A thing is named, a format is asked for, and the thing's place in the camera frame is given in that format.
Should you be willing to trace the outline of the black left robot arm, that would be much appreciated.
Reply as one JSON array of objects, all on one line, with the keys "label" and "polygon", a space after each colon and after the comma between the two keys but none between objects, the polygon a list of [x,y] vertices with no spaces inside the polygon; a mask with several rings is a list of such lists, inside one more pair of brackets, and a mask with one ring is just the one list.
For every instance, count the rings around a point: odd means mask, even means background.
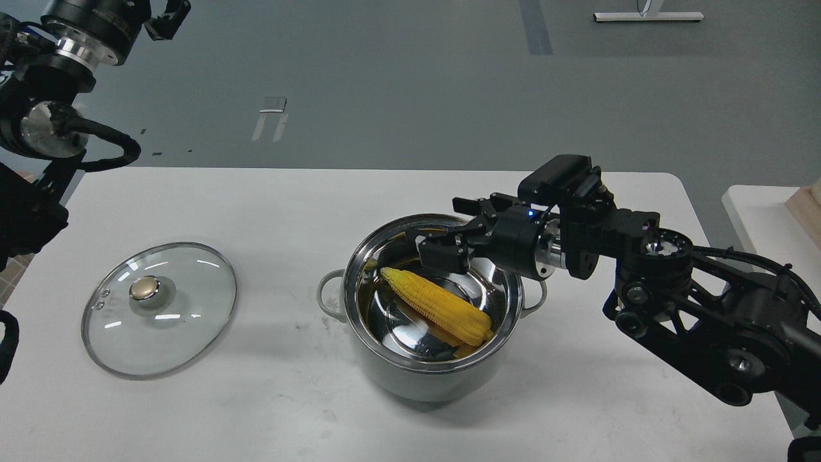
[{"label": "black left robot arm", "polygon": [[85,118],[74,99],[93,90],[99,65],[125,64],[142,30],[173,39],[190,9],[189,1],[169,1],[154,17],[148,1],[52,1],[39,22],[2,14],[1,144],[47,161],[33,182],[2,166],[2,267],[67,228],[61,199],[76,173],[138,160],[138,141]]}]

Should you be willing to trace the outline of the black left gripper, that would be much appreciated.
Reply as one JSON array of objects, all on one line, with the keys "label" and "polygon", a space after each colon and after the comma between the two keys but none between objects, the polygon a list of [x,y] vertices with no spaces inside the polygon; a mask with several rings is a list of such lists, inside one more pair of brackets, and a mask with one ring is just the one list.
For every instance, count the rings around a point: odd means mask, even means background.
[{"label": "black left gripper", "polygon": [[56,34],[78,30],[96,39],[106,49],[103,61],[122,65],[143,24],[153,41],[172,40],[191,8],[190,1],[167,1],[164,12],[150,18],[149,1],[51,1],[42,23]]}]

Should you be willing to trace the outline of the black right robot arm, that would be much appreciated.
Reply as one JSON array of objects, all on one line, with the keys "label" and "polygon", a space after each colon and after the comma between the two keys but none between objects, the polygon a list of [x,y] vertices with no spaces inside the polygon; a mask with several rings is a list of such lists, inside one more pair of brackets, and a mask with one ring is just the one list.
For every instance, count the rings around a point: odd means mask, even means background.
[{"label": "black right robot arm", "polygon": [[554,267],[586,280],[599,257],[616,263],[603,312],[637,344],[730,406],[777,392],[803,410],[808,436],[789,461],[819,460],[819,301],[790,265],[732,248],[696,246],[655,212],[619,209],[608,192],[495,193],[455,198],[472,216],[443,230],[407,229],[423,266],[463,274],[484,257],[545,280]]}]

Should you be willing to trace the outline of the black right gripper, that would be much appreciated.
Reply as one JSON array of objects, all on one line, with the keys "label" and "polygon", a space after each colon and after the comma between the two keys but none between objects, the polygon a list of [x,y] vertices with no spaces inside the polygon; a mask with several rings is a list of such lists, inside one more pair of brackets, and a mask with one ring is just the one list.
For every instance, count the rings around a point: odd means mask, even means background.
[{"label": "black right gripper", "polygon": [[471,255],[529,280],[546,280],[558,267],[558,216],[523,204],[500,192],[479,199],[454,197],[456,213],[496,221],[481,235],[477,228],[407,228],[405,240],[428,269],[466,274]]}]

